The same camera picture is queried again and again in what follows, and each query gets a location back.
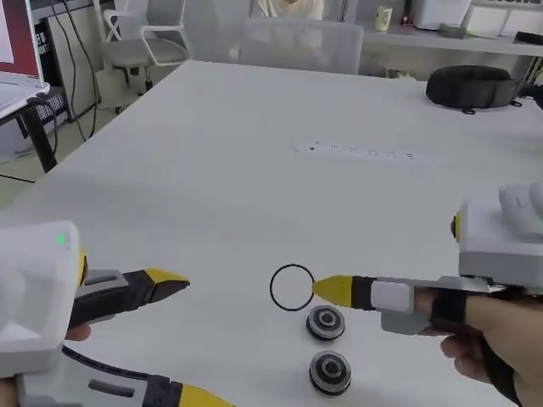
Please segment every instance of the small black circle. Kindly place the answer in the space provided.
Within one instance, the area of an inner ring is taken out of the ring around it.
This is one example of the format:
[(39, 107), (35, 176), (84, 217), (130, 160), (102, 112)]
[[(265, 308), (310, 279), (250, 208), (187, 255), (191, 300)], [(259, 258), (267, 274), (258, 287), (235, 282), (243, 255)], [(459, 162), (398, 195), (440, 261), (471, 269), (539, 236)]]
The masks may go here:
[(329, 376), (336, 376), (339, 373), (339, 366), (330, 360), (324, 365), (324, 371)]
[[(339, 373), (337, 375), (332, 375), (329, 371), (326, 371), (325, 366), (328, 363), (333, 363), (338, 367)], [(315, 369), (316, 376), (319, 377), (323, 382), (329, 385), (335, 386), (338, 383), (341, 383), (345, 379), (345, 376), (347, 375), (347, 371), (343, 362), (333, 355), (322, 356), (316, 362), (315, 367), (316, 367)]]
[(326, 313), (322, 316), (322, 320), (329, 324), (333, 321), (333, 316), (331, 316), (329, 313)]
[(313, 297), (315, 297), (315, 294), (312, 292), (311, 290), (311, 296), (309, 297), (309, 299), (304, 303), (302, 304), (300, 307), (297, 307), (297, 308), (289, 308), (289, 307), (285, 307), (284, 305), (281, 305), (277, 299), (275, 298), (275, 295), (273, 293), (273, 282), (275, 281), (275, 278), (277, 277), (277, 275), (285, 270), (285, 269), (289, 269), (291, 267), (294, 267), (294, 268), (298, 268), (298, 269), (302, 269), (303, 271), (305, 271), (307, 273), (307, 275), (310, 277), (311, 279), (311, 283), (315, 282), (315, 277), (311, 274), (311, 272), (305, 268), (303, 265), (295, 265), (295, 264), (291, 264), (291, 265), (284, 265), (283, 267), (277, 269), (277, 271), (275, 273), (273, 273), (273, 276), (271, 276), (271, 280), (270, 280), (270, 297), (271, 297), (271, 301), (273, 301), (273, 303), (279, 307), (280, 309), (284, 310), (284, 311), (289, 311), (289, 312), (296, 312), (296, 311), (301, 311), (303, 310), (305, 307), (307, 307), (311, 301), (313, 300)]

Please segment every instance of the black cushion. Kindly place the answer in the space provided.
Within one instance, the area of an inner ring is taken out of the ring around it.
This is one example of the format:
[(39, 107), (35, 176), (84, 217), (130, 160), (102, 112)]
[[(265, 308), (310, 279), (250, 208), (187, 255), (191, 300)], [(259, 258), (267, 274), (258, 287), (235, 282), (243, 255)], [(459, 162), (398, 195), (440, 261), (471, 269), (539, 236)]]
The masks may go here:
[(511, 104), (519, 82), (506, 70), (488, 66), (461, 65), (436, 70), (428, 80), (426, 95), (453, 109), (490, 109)]

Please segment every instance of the black cable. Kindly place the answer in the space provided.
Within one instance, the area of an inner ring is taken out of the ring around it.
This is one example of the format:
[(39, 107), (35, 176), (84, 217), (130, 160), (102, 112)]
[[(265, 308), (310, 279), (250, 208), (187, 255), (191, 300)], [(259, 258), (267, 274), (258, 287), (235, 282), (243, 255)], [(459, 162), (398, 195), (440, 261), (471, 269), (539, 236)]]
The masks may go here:
[(74, 17), (71, 14), (70, 7), (68, 6), (67, 0), (60, 0), (64, 4), (64, 8), (66, 8), (66, 13), (68, 14), (68, 18), (70, 19), (70, 23), (72, 28), (74, 29), (74, 32), (77, 37), (77, 41), (79, 42), (79, 45), (81, 45), (81, 50), (85, 54), (85, 58), (87, 59), (88, 66), (91, 69), (91, 75), (92, 75), (92, 89), (94, 90), (94, 110), (92, 112), (92, 129), (90, 134), (88, 135), (88, 138), (91, 138), (94, 136), (94, 133), (96, 132), (96, 122), (98, 117), (98, 83), (96, 82), (96, 72), (94, 71), (94, 67), (92, 66), (91, 57), (88, 55), (87, 48), (85, 47), (85, 44), (83, 44), (83, 40), (81, 39), (81, 35), (79, 33), (79, 30), (77, 30), (76, 22), (74, 21)]
[(315, 294), (312, 292), (311, 290), (311, 296), (309, 297), (309, 299), (303, 304), (301, 305), (300, 307), (296, 307), (296, 308), (288, 308), (288, 307), (285, 307), (284, 305), (281, 305), (275, 298), (275, 294), (273, 293), (273, 282), (275, 281), (276, 277), (279, 275), (279, 273), (283, 270), (286, 270), (286, 269), (289, 269), (291, 267), (295, 267), (297, 269), (301, 269), (303, 271), (305, 271), (307, 273), (307, 275), (310, 277), (311, 279), (311, 282), (315, 282), (315, 277), (311, 274), (311, 272), (305, 268), (303, 265), (284, 265), (283, 267), (281, 267), (280, 269), (278, 269), (275, 273), (273, 273), (273, 276), (271, 276), (271, 280), (270, 280), (270, 297), (271, 297), (271, 301), (273, 301), (273, 303), (279, 307), (280, 309), (284, 310), (284, 311), (290, 311), (290, 312), (296, 312), (296, 311), (301, 311), (303, 310), (305, 307), (307, 307), (311, 301), (313, 300), (313, 297), (315, 297)]
[(349, 0), (343, 0), (341, 2), (341, 20), (340, 22), (345, 22), (345, 19), (347, 18), (347, 3)]
[(53, 125), (54, 125), (53, 156), (56, 156), (57, 149), (59, 148), (59, 118), (57, 117), (57, 112), (54, 109), (53, 105), (51, 104), (50, 100), (48, 100), (47, 106), (49, 110), (51, 110), (51, 114), (53, 115)]
[(79, 130), (79, 134), (80, 134), (81, 138), (83, 139), (83, 142), (86, 142), (87, 139), (85, 138), (85, 135), (83, 134), (83, 129), (81, 128), (81, 123), (79, 122), (79, 119), (77, 118), (77, 114), (76, 114), (76, 112), (74, 110), (74, 99), (75, 99), (75, 96), (76, 96), (76, 78), (77, 78), (76, 59), (74, 58), (74, 52), (71, 49), (70, 37), (68, 36), (68, 32), (66, 32), (66, 29), (64, 28), (64, 26), (60, 22), (60, 18), (59, 18), (59, 15), (57, 14), (57, 10), (54, 7), (54, 1), (55, 0), (49, 0), (49, 5), (51, 6), (51, 10), (53, 11), (54, 18), (57, 20), (57, 24), (59, 25), (59, 28), (62, 31), (63, 35), (64, 35), (64, 39), (66, 40), (66, 45), (68, 46), (68, 53), (70, 54), (71, 65), (72, 65), (72, 70), (73, 70), (73, 76), (72, 76), (73, 80), (72, 80), (72, 83), (71, 83), (71, 98), (70, 98), (70, 106), (69, 107), (71, 109), (72, 114), (74, 115), (74, 119), (76, 121), (77, 128)]
[(29, 184), (35, 184), (36, 183), (35, 181), (26, 180), (25, 178), (19, 178), (17, 176), (6, 176), (5, 174), (0, 174), (0, 178), (8, 178), (9, 180), (27, 182)]

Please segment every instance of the outlet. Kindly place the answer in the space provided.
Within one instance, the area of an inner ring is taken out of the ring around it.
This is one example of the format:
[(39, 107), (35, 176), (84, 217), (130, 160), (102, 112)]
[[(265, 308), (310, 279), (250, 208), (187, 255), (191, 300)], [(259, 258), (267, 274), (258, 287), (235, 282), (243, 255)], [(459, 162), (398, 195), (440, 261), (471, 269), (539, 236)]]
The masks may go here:
[(390, 164), (419, 164), (428, 165), (431, 161), (418, 153), (408, 153), (394, 150), (380, 150), (362, 146), (342, 146), (335, 142), (297, 143), (294, 149), (302, 154), (328, 156), (338, 159), (361, 159), (380, 161)]

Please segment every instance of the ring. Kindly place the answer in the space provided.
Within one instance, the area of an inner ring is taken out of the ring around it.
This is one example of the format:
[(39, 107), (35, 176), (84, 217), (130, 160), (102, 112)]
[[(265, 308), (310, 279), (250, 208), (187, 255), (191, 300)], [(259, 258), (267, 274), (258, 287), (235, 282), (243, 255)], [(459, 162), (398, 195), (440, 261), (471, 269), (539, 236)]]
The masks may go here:
[(277, 275), (285, 270), (285, 269), (289, 269), (291, 267), (295, 267), (295, 268), (298, 268), (298, 269), (302, 269), (303, 271), (305, 271), (307, 273), (307, 275), (310, 277), (311, 279), (311, 283), (315, 282), (315, 277), (311, 274), (311, 272), (306, 268), (304, 267), (303, 265), (284, 265), (283, 267), (281, 267), (280, 269), (278, 269), (275, 273), (273, 273), (273, 276), (271, 276), (271, 280), (270, 280), (270, 297), (271, 297), (271, 301), (273, 301), (273, 303), (279, 307), (280, 309), (284, 310), (284, 311), (289, 311), (289, 312), (295, 312), (295, 311), (301, 311), (303, 310), (305, 307), (307, 307), (311, 301), (313, 300), (313, 297), (315, 297), (315, 294), (311, 291), (311, 296), (309, 297), (309, 299), (303, 304), (301, 305), (300, 307), (297, 307), (297, 308), (289, 308), (289, 307), (285, 307), (284, 305), (281, 305), (275, 298), (275, 295), (273, 294), (273, 282), (275, 281), (275, 277), (277, 277)]

